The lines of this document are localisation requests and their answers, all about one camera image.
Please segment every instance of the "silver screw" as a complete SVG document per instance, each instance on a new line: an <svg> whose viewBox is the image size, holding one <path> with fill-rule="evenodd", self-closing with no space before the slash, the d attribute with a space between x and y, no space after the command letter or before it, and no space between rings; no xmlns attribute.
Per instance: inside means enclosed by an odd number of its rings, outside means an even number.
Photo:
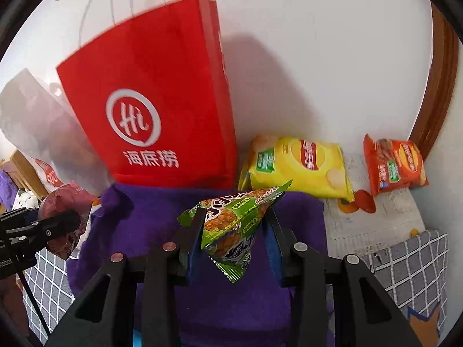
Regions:
<svg viewBox="0 0 463 347"><path fill-rule="evenodd" d="M360 262L360 258L358 258L355 254L349 254L346 258L346 261L351 265L356 265Z"/></svg>
<svg viewBox="0 0 463 347"><path fill-rule="evenodd" d="M163 249L166 252L172 252L173 250L177 249L177 244L175 244L174 242L171 242L171 241L166 242L163 245Z"/></svg>
<svg viewBox="0 0 463 347"><path fill-rule="evenodd" d="M122 253L113 253L111 255L111 261L114 263L120 262L124 259L124 255Z"/></svg>
<svg viewBox="0 0 463 347"><path fill-rule="evenodd" d="M294 249L297 250L298 252L305 252L307 250L307 244L303 242L297 242L294 244Z"/></svg>

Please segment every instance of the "black cable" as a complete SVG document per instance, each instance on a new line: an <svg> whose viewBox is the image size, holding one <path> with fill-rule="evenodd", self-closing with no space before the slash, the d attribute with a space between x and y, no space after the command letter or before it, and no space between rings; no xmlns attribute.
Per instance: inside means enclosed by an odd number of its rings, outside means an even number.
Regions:
<svg viewBox="0 0 463 347"><path fill-rule="evenodd" d="M13 262L13 266L16 269L16 272L19 276L19 279L21 280L21 283L23 284L24 289L26 290L27 296L29 297L29 300L31 300L32 306L35 309L35 312L37 313L37 316L40 320L40 323L43 326L43 329L45 330L45 333L47 336L50 336L50 330L48 329L48 325L45 322L45 318L43 317L42 312L40 311L40 308L37 304L36 299L34 298L34 294L31 291L31 287L29 287L29 284L27 283L27 280L22 272L22 270L19 267L18 259L16 258L16 255L13 254L13 249L11 246L10 239L6 235L6 231L2 224L0 224L0 239L3 240L3 243L6 247L6 250L8 251L8 254L10 255L11 261Z"/></svg>

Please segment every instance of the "checkered fabric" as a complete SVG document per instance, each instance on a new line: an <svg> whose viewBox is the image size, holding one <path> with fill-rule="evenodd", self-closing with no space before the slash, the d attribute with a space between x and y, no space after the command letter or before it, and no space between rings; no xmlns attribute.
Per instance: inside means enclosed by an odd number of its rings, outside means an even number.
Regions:
<svg viewBox="0 0 463 347"><path fill-rule="evenodd" d="M428 230L362 259L406 318L409 307L429 317L440 303L440 332L446 318L447 252L447 234Z"/></svg>
<svg viewBox="0 0 463 347"><path fill-rule="evenodd" d="M75 300L69 288L66 261L46 249L36 254L37 265L26 270L25 277L40 307L45 321L52 331ZM45 344L47 334L40 323L31 300L23 291L23 300L29 316L29 327Z"/></svg>

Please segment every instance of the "white circle logo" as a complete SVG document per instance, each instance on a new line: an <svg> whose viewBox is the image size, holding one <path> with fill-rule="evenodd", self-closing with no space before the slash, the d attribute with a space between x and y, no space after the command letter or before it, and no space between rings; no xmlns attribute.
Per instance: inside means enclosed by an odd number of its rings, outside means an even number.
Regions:
<svg viewBox="0 0 463 347"><path fill-rule="evenodd" d="M149 123L143 121L142 112L138 107L134 107L131 104L127 106L125 103L121 103L121 121L119 122L119 127L121 127L123 131L119 129L117 126L118 124L114 120L114 106L119 99L127 97L138 100L146 107L151 115L151 126ZM154 108L151 101L134 90L120 89L113 92L106 102L106 117L116 134L124 141L129 142L134 146L151 146L161 135L161 118L159 117L156 108ZM133 133L138 133L139 129L141 131L151 131L151 134L146 141L131 138L131 135Z"/></svg>

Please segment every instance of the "white plastic bag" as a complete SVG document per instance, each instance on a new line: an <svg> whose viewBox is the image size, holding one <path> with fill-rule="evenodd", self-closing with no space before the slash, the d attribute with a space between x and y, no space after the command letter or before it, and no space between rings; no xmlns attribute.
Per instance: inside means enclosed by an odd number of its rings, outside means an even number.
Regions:
<svg viewBox="0 0 463 347"><path fill-rule="evenodd" d="M53 96L24 69L0 93L0 130L48 191L75 181L99 196L112 178L66 103L64 94Z"/></svg>

